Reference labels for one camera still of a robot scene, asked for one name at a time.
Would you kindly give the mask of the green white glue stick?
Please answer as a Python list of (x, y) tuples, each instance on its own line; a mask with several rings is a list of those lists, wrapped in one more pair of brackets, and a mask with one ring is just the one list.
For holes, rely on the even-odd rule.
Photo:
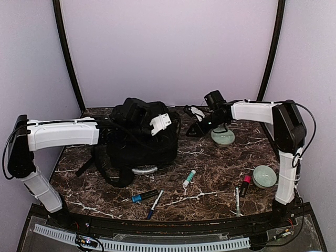
[(186, 188), (190, 184), (190, 182), (193, 179), (195, 174), (196, 174), (195, 170), (190, 171), (189, 175), (187, 176), (187, 178), (184, 180), (184, 182), (182, 184), (184, 188)]

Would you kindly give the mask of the black student backpack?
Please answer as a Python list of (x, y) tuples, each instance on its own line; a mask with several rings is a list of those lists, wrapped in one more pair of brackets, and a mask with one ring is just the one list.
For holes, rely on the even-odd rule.
[[(151, 120), (165, 113), (169, 114), (172, 124), (152, 136)], [(76, 176), (81, 176), (91, 165), (95, 165), (108, 184), (123, 188), (133, 182), (133, 169), (136, 167), (155, 165), (161, 168), (176, 159), (181, 117), (177, 112), (169, 111), (163, 102), (126, 98), (123, 104), (113, 108), (107, 118), (127, 128), (132, 134), (128, 135), (121, 130), (104, 130), (102, 142), (92, 147), (91, 158), (75, 172)], [(106, 150), (111, 166), (119, 171), (117, 180), (111, 179), (103, 168), (101, 149)]]

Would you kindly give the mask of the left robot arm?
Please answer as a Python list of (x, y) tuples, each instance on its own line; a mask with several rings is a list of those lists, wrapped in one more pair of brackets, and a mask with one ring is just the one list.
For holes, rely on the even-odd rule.
[(47, 212), (54, 214), (54, 221), (61, 228), (69, 229), (74, 225), (74, 217), (67, 212), (66, 203), (35, 164), (34, 153), (70, 145), (94, 146), (102, 142), (104, 130), (132, 134), (107, 117), (30, 120), (26, 114), (21, 114), (4, 146), (1, 160), (3, 175), (7, 180), (20, 180)]

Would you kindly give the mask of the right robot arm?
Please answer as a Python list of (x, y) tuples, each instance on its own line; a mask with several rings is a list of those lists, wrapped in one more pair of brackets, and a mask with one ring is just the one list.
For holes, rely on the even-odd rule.
[(285, 101), (226, 101), (218, 90), (204, 97), (208, 110), (186, 105), (183, 110), (197, 120), (186, 136), (201, 138), (209, 131), (232, 121), (253, 121), (260, 124), (273, 152), (279, 160), (279, 180), (275, 202), (288, 205), (295, 198), (300, 180), (300, 162), (311, 141), (306, 141), (307, 127), (299, 111), (307, 108), (293, 100)]

